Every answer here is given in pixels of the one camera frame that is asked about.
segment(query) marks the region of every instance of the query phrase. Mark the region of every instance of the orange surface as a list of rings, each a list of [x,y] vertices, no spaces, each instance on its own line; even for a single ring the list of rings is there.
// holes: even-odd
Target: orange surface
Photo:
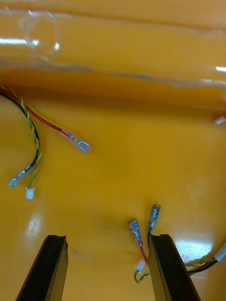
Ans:
[[[43,3],[1,1],[0,82],[92,149],[84,155],[36,121],[43,155],[26,200],[29,176],[7,182],[35,148],[24,116],[0,98],[0,298],[15,300],[44,238],[57,234],[69,244],[63,301],[154,300],[151,279],[133,279],[141,257],[130,218],[147,252],[160,204],[154,234],[170,234],[184,262],[226,238],[226,126],[213,125],[226,110],[225,5]],[[192,276],[202,300],[226,299],[225,270],[223,259]]]

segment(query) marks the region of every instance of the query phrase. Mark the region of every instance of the small white connector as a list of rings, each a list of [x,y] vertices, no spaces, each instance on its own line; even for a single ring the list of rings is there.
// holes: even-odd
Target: small white connector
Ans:
[[[143,260],[140,260],[138,264],[135,265],[134,270],[138,271],[138,273],[141,274],[144,267],[145,267],[145,262]]]
[[[213,123],[215,126],[218,126],[221,123],[226,122],[226,118],[224,116],[219,117],[218,119],[216,119]]]
[[[34,187],[31,187],[31,188],[26,187],[25,189],[26,189],[26,198],[33,199],[35,188]]]

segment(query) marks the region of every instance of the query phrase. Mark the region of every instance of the plastic wrap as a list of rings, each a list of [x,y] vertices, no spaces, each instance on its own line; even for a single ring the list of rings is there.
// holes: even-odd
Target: plastic wrap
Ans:
[[[6,85],[226,109],[223,30],[9,7],[0,15]]]

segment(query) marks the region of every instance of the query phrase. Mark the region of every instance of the black wire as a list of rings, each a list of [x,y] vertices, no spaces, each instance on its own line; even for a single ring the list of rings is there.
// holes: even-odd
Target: black wire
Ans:
[[[148,232],[148,234],[147,234],[147,243],[148,243],[149,248],[150,248],[150,242],[151,242],[151,234]]]
[[[217,260],[214,260],[212,261],[211,263],[208,264],[208,266],[204,267],[204,268],[201,268],[201,269],[198,269],[198,270],[193,270],[193,271],[188,271],[188,274],[191,275],[191,274],[196,274],[196,273],[199,273],[199,272],[203,272],[209,268],[211,268],[214,264],[216,264],[218,261]]]
[[[3,96],[4,98],[10,100],[12,103],[14,103],[14,104],[20,109],[20,111],[27,117],[27,114],[25,113],[25,111],[24,111],[24,109],[22,108],[22,106],[21,106],[18,102],[16,102],[12,97],[10,97],[10,96],[8,96],[8,95],[2,93],[1,91],[0,91],[0,95]],[[35,131],[35,134],[36,134],[36,138],[38,139],[39,145],[40,145],[39,134],[38,134],[38,132],[37,132],[37,129],[36,129],[36,127],[35,127],[33,121],[32,121],[32,124],[33,124],[33,126],[34,126],[34,131]],[[29,169],[31,169],[31,168],[35,165],[37,159],[38,159],[38,149],[36,150],[36,154],[35,154],[34,160],[33,160],[32,163],[26,168],[26,171],[28,171]]]

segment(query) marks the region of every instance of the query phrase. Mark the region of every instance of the white connector plug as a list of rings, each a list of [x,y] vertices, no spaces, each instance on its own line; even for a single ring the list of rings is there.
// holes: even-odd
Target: white connector plug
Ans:
[[[140,260],[138,264],[135,265],[134,270],[138,271],[138,273],[141,274],[144,267],[145,267],[145,262],[143,260]]]
[[[34,187],[31,187],[31,188],[26,187],[25,189],[26,189],[26,198],[33,199],[35,188]]]

